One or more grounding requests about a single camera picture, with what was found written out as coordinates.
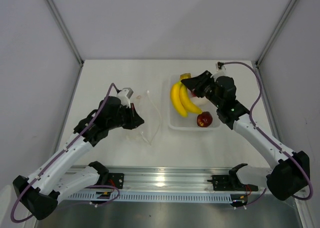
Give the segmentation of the yellow banana bunch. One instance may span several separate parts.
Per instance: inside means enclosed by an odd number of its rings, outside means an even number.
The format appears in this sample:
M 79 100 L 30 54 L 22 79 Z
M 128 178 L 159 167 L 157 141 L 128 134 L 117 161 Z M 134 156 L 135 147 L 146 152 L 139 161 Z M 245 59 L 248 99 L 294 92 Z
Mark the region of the yellow banana bunch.
M 188 91 L 181 81 L 176 82 L 170 90 L 170 100 L 177 113 L 186 118 L 188 113 L 200 115 L 203 111 L 189 98 Z

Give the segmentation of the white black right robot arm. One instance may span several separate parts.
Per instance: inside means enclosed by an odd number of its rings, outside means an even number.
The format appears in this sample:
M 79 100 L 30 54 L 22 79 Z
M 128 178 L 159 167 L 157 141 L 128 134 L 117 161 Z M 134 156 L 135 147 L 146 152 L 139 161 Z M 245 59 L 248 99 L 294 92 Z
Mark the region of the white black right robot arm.
M 253 167 L 246 163 L 229 170 L 228 184 L 234 190 L 245 185 L 269 189 L 281 201 L 309 188 L 306 200 L 314 194 L 310 179 L 310 159 L 295 152 L 273 136 L 267 135 L 253 120 L 252 112 L 236 99 L 237 88 L 228 76 L 214 78 L 209 71 L 183 79 L 182 84 L 197 97 L 207 98 L 214 106 L 220 121 L 245 138 L 267 161 L 269 167 Z

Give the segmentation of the white radish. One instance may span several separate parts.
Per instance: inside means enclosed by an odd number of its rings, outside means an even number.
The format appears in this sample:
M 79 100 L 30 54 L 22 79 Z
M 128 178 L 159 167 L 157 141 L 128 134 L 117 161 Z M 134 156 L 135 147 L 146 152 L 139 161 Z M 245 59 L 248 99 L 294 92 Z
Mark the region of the white radish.
M 190 100 L 194 105 L 198 107 L 204 106 L 209 102 L 205 97 L 197 97 L 197 96 L 191 97 Z

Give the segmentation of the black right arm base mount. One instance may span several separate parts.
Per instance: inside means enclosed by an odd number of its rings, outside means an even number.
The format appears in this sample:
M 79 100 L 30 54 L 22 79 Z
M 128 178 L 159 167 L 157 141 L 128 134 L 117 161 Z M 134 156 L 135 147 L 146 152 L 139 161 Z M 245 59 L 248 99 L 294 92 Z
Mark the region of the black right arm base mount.
M 258 186 L 253 184 L 243 184 L 240 182 L 239 178 L 236 176 L 238 170 L 247 165 L 248 165 L 247 163 L 241 163 L 231 168 L 228 171 L 228 174 L 212 175 L 211 179 L 207 180 L 207 182 L 212 184 L 214 191 L 257 192 L 259 190 Z

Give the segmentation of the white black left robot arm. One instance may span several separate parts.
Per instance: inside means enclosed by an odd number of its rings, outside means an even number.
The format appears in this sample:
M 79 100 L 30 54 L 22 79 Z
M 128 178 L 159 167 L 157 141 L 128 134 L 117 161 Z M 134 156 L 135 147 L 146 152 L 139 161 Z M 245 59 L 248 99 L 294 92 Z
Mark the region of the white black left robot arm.
M 19 203 L 37 220 L 47 218 L 66 198 L 82 189 L 108 189 L 119 191 L 112 185 L 109 170 L 100 162 L 93 161 L 83 170 L 66 177 L 65 173 L 83 155 L 92 150 L 111 130 L 122 128 L 133 130 L 144 124 L 144 120 L 131 102 L 122 104 L 118 97 L 109 96 L 99 103 L 74 128 L 69 141 L 58 150 L 38 170 L 27 177 L 17 176 L 13 188 L 17 200 L 11 210 L 10 218 L 15 218 Z

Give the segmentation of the clear polka-dot zip bag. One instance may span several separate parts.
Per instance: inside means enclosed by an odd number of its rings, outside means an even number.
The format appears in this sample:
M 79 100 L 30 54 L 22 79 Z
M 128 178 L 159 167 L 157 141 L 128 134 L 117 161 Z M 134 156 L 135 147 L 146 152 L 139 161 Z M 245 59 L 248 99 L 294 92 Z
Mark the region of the clear polka-dot zip bag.
M 152 101 L 149 90 L 136 95 L 132 101 L 137 114 L 144 120 L 144 124 L 136 129 L 127 130 L 126 137 L 129 141 L 144 142 L 151 146 L 161 127 L 161 113 Z

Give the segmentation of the yellow green bell pepper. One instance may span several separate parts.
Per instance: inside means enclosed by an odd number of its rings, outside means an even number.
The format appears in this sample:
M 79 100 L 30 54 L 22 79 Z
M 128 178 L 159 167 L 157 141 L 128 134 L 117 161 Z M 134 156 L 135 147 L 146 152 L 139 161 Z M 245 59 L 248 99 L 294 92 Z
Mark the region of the yellow green bell pepper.
M 192 76 L 190 73 L 183 73 L 180 75 L 179 80 L 190 79 Z

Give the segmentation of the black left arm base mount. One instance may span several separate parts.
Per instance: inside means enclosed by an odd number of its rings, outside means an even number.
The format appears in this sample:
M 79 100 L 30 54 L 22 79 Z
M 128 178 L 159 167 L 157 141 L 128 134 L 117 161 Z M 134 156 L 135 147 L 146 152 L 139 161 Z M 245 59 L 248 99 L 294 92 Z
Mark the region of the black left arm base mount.
M 124 173 L 110 172 L 108 168 L 98 161 L 91 162 L 88 166 L 94 168 L 98 173 L 98 180 L 95 185 L 108 185 L 118 189 L 123 188 L 125 180 Z

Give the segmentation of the dark red apple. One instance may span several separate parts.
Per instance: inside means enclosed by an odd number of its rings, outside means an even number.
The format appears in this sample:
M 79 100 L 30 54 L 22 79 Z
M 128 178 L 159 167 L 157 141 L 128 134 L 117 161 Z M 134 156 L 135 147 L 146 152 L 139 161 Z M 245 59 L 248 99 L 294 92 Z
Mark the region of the dark red apple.
M 213 117 L 209 111 L 204 111 L 197 116 L 196 123 L 201 128 L 207 128 L 213 123 Z

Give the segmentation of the white perforated plastic basket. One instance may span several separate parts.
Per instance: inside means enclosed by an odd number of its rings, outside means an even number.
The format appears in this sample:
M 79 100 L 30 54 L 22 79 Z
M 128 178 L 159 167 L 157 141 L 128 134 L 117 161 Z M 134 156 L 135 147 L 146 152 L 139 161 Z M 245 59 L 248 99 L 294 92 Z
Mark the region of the white perforated plastic basket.
M 198 106 L 203 112 L 209 112 L 212 116 L 212 123 L 208 127 L 200 127 L 197 125 L 198 115 L 195 113 L 189 113 L 188 117 L 184 118 L 174 108 L 170 95 L 168 96 L 168 126 L 173 130 L 178 131 L 193 131 L 193 132 L 205 132 L 213 131 L 220 127 L 220 120 L 217 116 L 217 108 L 212 105 L 206 98 L 198 98 L 187 92 L 190 100 Z

